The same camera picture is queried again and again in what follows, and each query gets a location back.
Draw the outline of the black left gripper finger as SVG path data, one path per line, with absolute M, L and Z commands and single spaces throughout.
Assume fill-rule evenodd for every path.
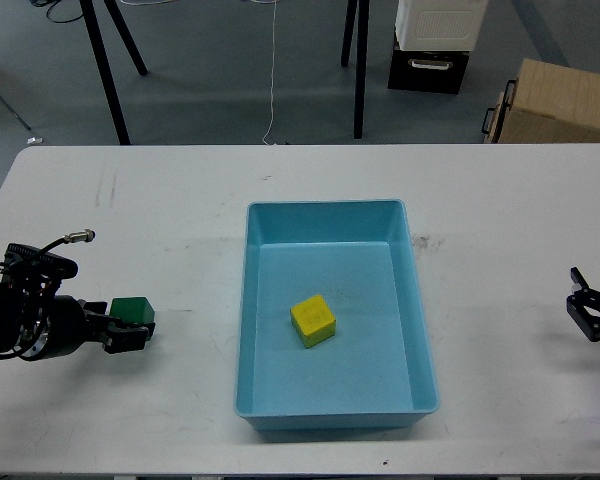
M 90 322 L 88 341 L 99 343 L 108 354 L 141 351 L 154 333 L 156 324 L 126 323 L 119 318 L 98 318 Z
M 93 315 L 106 315 L 108 303 L 106 301 L 87 301 L 84 299 L 78 300 L 79 305 L 85 311 L 86 314 Z

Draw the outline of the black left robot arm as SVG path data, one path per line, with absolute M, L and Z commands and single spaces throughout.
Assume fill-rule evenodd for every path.
M 63 244 L 89 243 L 85 229 L 42 248 L 11 243 L 0 261 L 0 360 L 38 361 L 69 355 L 85 343 L 108 354 L 141 351 L 155 331 L 155 311 L 145 297 L 89 302 L 58 293 L 77 276 L 71 259 L 52 251 Z

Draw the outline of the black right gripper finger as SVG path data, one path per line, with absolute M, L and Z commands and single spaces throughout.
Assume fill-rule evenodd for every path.
M 577 267 L 570 270 L 572 293 L 566 298 L 567 313 L 590 342 L 600 341 L 600 291 L 589 286 Z

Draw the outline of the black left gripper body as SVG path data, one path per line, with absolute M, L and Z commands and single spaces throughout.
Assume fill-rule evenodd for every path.
M 89 340 L 87 316 L 78 300 L 68 295 L 54 299 L 47 323 L 42 358 L 69 355 Z

